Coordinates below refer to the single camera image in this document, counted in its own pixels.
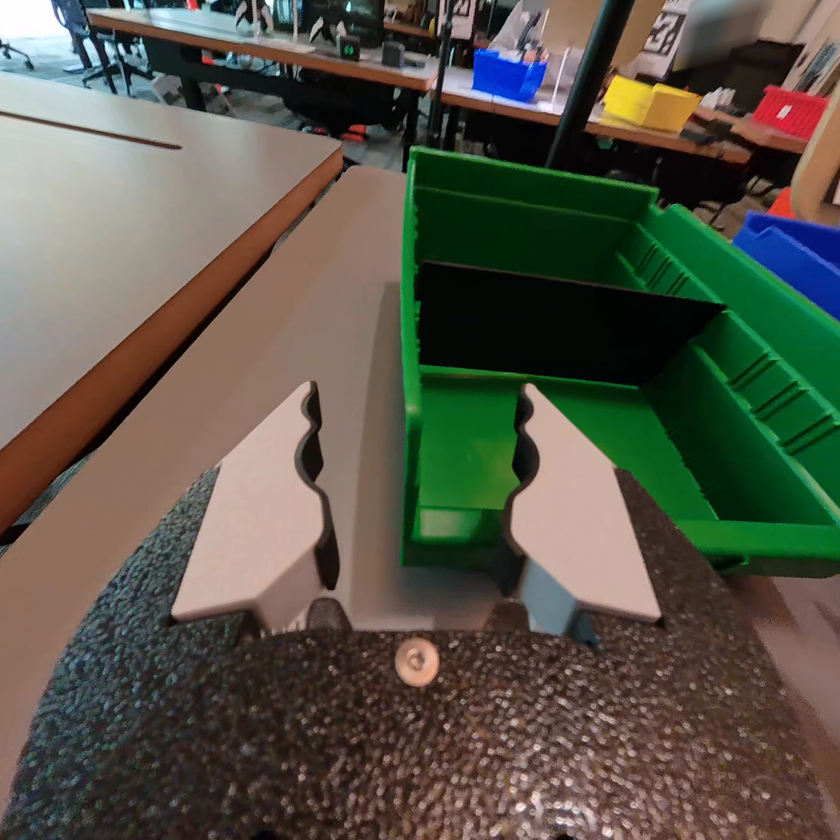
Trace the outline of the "black vertical pole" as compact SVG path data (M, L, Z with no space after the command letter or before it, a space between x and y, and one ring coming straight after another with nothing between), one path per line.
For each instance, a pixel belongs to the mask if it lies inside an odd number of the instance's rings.
M634 4L634 1L602 3L549 148L544 164L547 170L574 172L585 127Z

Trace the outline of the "small blue storage bin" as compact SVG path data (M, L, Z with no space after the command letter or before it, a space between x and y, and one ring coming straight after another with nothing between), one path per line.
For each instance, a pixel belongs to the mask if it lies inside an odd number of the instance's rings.
M547 61L514 60L494 50L477 49L472 89L494 98L530 102L540 89L547 68Z

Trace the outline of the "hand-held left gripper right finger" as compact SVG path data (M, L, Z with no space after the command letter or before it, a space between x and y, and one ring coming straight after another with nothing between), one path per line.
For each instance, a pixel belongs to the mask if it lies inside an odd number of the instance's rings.
M593 636L586 613L662 618L614 463L535 384L519 393L496 577L528 630Z

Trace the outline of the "wooden document stand white base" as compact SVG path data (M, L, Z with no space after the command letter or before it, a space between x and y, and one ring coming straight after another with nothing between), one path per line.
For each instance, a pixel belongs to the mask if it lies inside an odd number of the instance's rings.
M839 100L832 97L805 147L791 182L791 210L810 223L830 224L838 220L838 206L826 203L839 169Z

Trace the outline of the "yellow plastic bin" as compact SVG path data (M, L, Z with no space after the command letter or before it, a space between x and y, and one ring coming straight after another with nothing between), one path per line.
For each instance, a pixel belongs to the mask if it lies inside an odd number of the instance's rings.
M640 128L680 133L700 102L701 96L691 91L614 76L605 92L603 109L610 118Z

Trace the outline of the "printed marker board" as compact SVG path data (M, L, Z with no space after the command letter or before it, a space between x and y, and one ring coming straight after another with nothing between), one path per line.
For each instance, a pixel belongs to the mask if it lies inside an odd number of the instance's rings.
M670 56L679 45L687 12L679 9L664 8L657 16L647 37L644 53L646 56Z

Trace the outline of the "black office chair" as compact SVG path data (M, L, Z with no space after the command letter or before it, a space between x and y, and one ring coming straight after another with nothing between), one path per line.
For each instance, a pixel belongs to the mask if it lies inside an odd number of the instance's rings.
M91 10L125 9L120 1L51 1L57 22L68 32L73 49L82 63L81 84L89 88L92 81L103 80L110 92L118 94L116 77L121 77L126 95L130 98L131 80L139 75L126 60L122 47L130 48L131 36L108 34L105 29L94 26L89 17Z

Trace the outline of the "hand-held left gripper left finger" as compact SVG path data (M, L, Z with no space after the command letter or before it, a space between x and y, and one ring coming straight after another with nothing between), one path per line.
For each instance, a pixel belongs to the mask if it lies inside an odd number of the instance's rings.
M340 553L323 468L316 382L304 382L219 463L171 608L176 623L251 615L291 629L334 590Z

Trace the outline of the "brown desk black legs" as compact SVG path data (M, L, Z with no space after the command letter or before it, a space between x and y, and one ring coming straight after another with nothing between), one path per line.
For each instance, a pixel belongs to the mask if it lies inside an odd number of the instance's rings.
M493 97L470 88L444 90L443 103L459 106L467 110L486 112L495 116L518 119L557 128L563 115L564 105L560 100L546 103L522 103L506 98ZM632 144L659 150L691 154L727 163L745 165L750 162L752 153L734 142L727 140L711 143L698 143L682 136L637 126L610 116L602 116L594 111L585 129L588 134L610 140L626 141Z

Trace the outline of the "long brown desk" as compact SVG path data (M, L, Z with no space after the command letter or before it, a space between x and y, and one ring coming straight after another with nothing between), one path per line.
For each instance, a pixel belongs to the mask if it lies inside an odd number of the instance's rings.
M152 69L181 80L189 109L205 109L199 86L206 82L274 96L288 109L291 107L289 98L294 104L307 101L336 123L352 107L345 92L322 87L314 90L311 85L303 87L291 69L361 83L364 88L358 91L358 99L364 100L364 105L358 117L348 119L347 123L362 123L371 118L368 124L373 125L382 123L384 118L396 127L403 125L405 159L416 143L419 102L440 89L438 62L433 58L416 56L415 60L421 60L423 67L386 66L377 51L359 60L343 59L336 54L336 49L310 46L289 35L250 35L246 24L237 27L234 17L209 10L107 8L91 10L88 16L90 24L96 28L140 37ZM269 75L206 63L204 54L212 53L265 60L287 68L289 72ZM406 110L399 120L394 120L392 112L384 113L385 95L379 92L380 89L391 93L388 103L391 111L396 91L406 92Z

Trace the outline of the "black tripod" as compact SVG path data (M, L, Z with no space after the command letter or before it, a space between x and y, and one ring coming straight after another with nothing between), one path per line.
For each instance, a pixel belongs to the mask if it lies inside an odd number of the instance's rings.
M437 28L437 75L434 95L430 97L427 118L426 147L432 150L441 148L444 117L444 86L454 25L456 1L446 1L444 15Z

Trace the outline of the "red plastic bin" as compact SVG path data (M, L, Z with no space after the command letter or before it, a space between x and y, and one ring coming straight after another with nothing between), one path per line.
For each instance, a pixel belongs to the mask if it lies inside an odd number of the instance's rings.
M828 98L767 86L752 120L774 131L808 141L823 118Z

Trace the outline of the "blue plastic bin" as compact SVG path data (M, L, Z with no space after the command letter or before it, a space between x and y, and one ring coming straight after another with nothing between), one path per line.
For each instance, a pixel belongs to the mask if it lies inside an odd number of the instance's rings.
M734 247L839 320L839 228L748 212Z

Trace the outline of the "desk with wood edge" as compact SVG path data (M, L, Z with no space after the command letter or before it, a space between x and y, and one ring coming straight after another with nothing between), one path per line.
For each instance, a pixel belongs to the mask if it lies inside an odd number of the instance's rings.
M342 171L339 141L2 72L2 531Z

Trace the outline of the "green plastic bin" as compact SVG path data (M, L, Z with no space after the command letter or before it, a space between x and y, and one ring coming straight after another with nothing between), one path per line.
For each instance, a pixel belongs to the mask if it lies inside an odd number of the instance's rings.
M492 572L535 384L721 574L838 575L838 321L655 189L414 148L402 249L402 564ZM426 261L712 301L642 386L419 362Z

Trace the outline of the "black bin divider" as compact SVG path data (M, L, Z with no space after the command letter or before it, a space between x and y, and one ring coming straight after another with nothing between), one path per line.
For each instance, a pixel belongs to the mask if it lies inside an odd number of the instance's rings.
M419 362L468 371L642 386L724 305L578 280L424 262Z

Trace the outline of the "tan board on stand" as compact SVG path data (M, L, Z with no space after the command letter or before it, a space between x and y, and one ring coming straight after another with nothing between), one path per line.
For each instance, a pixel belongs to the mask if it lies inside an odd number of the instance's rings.
M626 23L602 88L622 68L631 66L641 53L662 7L662 1L636 1ZM548 66L540 90L549 95L568 92L577 75L602 1L551 1L542 28L542 47Z

